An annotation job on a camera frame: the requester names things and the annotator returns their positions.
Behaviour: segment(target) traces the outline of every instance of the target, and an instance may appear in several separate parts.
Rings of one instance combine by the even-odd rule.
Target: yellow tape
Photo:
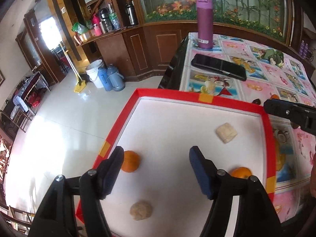
[[[273,193],[276,187],[276,177],[272,176],[267,179],[267,184],[265,185],[265,191],[269,193]]]
[[[201,102],[207,102],[207,103],[212,103],[213,102],[213,95],[209,95],[207,93],[200,93],[198,100]]]
[[[103,146],[102,146],[100,152],[99,152],[99,156],[101,156],[102,158],[104,158],[104,156],[105,156],[105,154],[107,153],[107,151],[109,150],[110,146],[111,146],[110,143],[108,143],[107,141],[105,141],[105,142],[103,143]]]

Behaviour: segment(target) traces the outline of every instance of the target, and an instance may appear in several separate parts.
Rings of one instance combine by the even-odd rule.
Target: bright window
[[[59,42],[62,41],[61,35],[53,17],[40,23],[39,28],[49,50],[55,49],[59,45]]]

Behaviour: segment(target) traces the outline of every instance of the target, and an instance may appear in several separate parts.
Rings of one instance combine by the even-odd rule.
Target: red tray border
[[[119,136],[121,129],[123,128],[128,116],[134,108],[134,105],[137,103],[140,97],[157,97],[157,98],[166,98],[172,100],[181,100],[195,103],[204,103],[212,104],[215,106],[237,109],[241,111],[253,112],[260,114],[263,122],[263,128],[265,133],[266,149],[267,149],[267,180],[265,189],[268,193],[268,196],[271,201],[274,198],[274,189],[276,184],[276,155],[275,155],[275,144],[272,126],[269,121],[268,114],[265,113],[263,107],[260,105],[247,103],[238,100],[232,100],[219,96],[211,96],[208,94],[200,94],[196,92],[181,92],[176,90],[167,90],[167,89],[142,89],[138,88],[132,94],[122,112],[118,116],[116,122],[114,123],[109,135],[105,139],[105,142],[93,164],[93,168],[96,169],[102,160],[107,159],[110,151],[113,148],[113,145]],[[79,201],[76,208],[76,217],[83,223],[83,215],[81,208],[81,201]]]

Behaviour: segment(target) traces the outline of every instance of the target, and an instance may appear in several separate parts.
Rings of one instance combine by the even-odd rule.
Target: tile floor
[[[56,175],[75,177],[90,169],[131,94],[137,87],[157,88],[161,78],[127,82],[121,92],[88,83],[77,94],[70,72],[45,94],[27,132],[16,136],[4,184],[7,205],[36,212]]]

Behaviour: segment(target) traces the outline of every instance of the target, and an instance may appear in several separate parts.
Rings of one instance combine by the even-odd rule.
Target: blue thermos jug
[[[111,84],[111,82],[109,81],[108,79],[108,76],[107,76],[107,70],[105,67],[99,67],[98,69],[98,77],[100,78],[102,84],[103,84],[103,87],[104,89],[109,92],[113,89],[113,86]]]
[[[125,83],[123,82],[123,76],[119,73],[117,67],[112,64],[107,68],[108,79],[110,80],[113,90],[115,92],[122,91],[125,88]]]

